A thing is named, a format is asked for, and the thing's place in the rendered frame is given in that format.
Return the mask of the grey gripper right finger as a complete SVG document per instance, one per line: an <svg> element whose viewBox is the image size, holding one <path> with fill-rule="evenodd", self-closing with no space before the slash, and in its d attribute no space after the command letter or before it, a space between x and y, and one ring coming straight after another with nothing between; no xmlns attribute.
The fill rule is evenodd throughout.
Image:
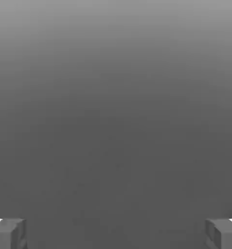
<svg viewBox="0 0 232 249"><path fill-rule="evenodd" d="M232 218L206 219L205 244L208 249L232 249Z"/></svg>

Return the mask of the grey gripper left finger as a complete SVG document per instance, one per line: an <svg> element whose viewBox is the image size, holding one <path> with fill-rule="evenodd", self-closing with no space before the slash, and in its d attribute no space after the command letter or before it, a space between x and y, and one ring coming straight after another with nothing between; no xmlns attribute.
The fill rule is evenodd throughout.
<svg viewBox="0 0 232 249"><path fill-rule="evenodd" d="M28 249L26 219L0 218L0 249Z"/></svg>

